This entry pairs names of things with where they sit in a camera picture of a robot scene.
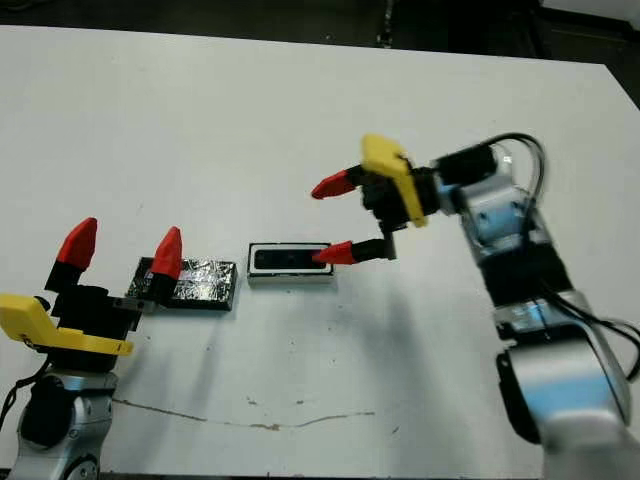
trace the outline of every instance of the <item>aluminum foil block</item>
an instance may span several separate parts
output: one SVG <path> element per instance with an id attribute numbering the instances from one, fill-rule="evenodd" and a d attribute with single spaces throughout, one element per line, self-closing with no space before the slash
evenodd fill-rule
<path id="1" fill-rule="evenodd" d="M 153 258 L 142 257 L 131 281 L 127 297 L 144 298 L 151 284 Z M 182 260 L 182 271 L 169 308 L 231 310 L 236 286 L 236 264 L 218 260 L 188 258 Z"/>

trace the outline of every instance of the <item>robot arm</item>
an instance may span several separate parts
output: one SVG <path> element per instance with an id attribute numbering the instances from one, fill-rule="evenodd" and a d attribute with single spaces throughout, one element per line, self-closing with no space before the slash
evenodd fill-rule
<path id="1" fill-rule="evenodd" d="M 538 160 L 532 193 L 496 160 L 494 147 L 504 140 L 524 143 Z M 432 168 L 413 168 L 402 147 L 377 135 L 364 137 L 363 151 L 361 166 L 325 179 L 312 196 L 361 186 L 383 239 L 332 245 L 315 260 L 393 259 L 392 234 L 407 222 L 424 226 L 419 217 L 438 210 L 459 215 L 495 306 L 498 334 L 508 342 L 496 361 L 507 415 L 522 438 L 543 447 L 544 478 L 635 478 L 640 445 L 627 430 L 629 383 L 600 326 L 621 329 L 589 313 L 536 209 L 544 175 L 540 144 L 524 134 L 500 135 Z"/>

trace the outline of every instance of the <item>black floor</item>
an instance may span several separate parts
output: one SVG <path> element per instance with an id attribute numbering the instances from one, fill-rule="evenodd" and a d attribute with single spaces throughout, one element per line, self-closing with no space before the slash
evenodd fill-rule
<path id="1" fill-rule="evenodd" d="M 640 106 L 628 24 L 534 0 L 0 0 L 0 24 L 212 35 L 606 64 Z"/>

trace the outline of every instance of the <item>crack on table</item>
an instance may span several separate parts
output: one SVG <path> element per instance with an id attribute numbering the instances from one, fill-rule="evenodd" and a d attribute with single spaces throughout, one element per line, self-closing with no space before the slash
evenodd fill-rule
<path id="1" fill-rule="evenodd" d="M 269 430 L 271 432 L 279 432 L 282 429 L 289 428 L 305 428 L 309 425 L 313 425 L 315 423 L 327 422 L 331 420 L 341 420 L 352 417 L 368 417 L 375 415 L 376 412 L 366 411 L 366 412 L 355 412 L 355 413 L 343 413 L 341 415 L 327 415 L 320 418 L 314 418 L 313 420 L 309 420 L 303 423 L 296 424 L 285 424 L 285 423 L 272 423 L 268 425 L 266 423 L 234 423 L 234 422 L 218 422 L 218 421 L 210 421 L 207 418 L 196 417 L 195 415 L 187 415 L 186 413 L 175 412 L 173 410 L 165 410 L 163 408 L 151 407 L 149 405 L 142 405 L 140 403 L 130 402 L 129 400 L 123 400 L 119 398 L 113 398 L 112 401 L 114 403 L 119 403 L 121 405 L 126 405 L 128 407 L 133 408 L 141 408 L 143 410 L 149 410 L 151 412 L 162 413 L 164 415 L 172 415 L 174 417 L 186 418 L 188 420 L 195 420 L 197 422 L 210 422 L 215 423 L 217 425 L 226 425 L 230 427 L 243 427 L 243 428 L 258 428 L 263 430 Z"/>
<path id="2" fill-rule="evenodd" d="M 284 423 L 272 423 L 271 425 L 265 423 L 233 423 L 233 422 L 223 422 L 224 425 L 229 425 L 233 427 L 246 427 L 246 428 L 260 428 L 263 430 L 269 430 L 271 432 L 279 432 L 283 428 L 304 428 L 309 425 L 313 425 L 314 423 L 327 422 L 329 420 L 340 420 L 344 418 L 351 417 L 362 417 L 362 416 L 371 416 L 375 415 L 376 412 L 355 412 L 355 413 L 344 413 L 341 415 L 327 415 L 325 417 L 315 418 L 313 420 L 309 420 L 308 422 L 297 423 L 297 424 L 284 424 Z"/>
<path id="3" fill-rule="evenodd" d="M 140 403 L 133 403 L 129 400 L 121 400 L 119 398 L 111 399 L 114 403 L 120 403 L 128 407 L 141 408 L 143 410 L 149 410 L 151 412 L 163 413 L 165 415 L 173 415 L 174 417 L 187 418 L 189 420 L 195 420 L 197 422 L 208 422 L 209 420 L 202 417 L 196 417 L 195 415 L 187 415 L 186 413 L 174 412 L 173 410 L 165 410 L 163 408 L 150 407 L 149 405 L 142 405 Z"/>

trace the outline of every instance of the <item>black rectangular object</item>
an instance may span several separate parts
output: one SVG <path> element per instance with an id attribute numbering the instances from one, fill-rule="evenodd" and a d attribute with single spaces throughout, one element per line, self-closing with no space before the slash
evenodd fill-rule
<path id="1" fill-rule="evenodd" d="M 329 243 L 252 243 L 247 275 L 255 283 L 325 283 L 333 278 L 333 265 L 316 263 L 315 253 Z"/>
<path id="2" fill-rule="evenodd" d="M 142 257 L 131 281 L 127 297 L 144 298 L 151 284 L 153 258 Z M 234 262 L 183 259 L 182 270 L 165 306 L 201 310 L 227 310 L 233 305 L 237 269 Z"/>

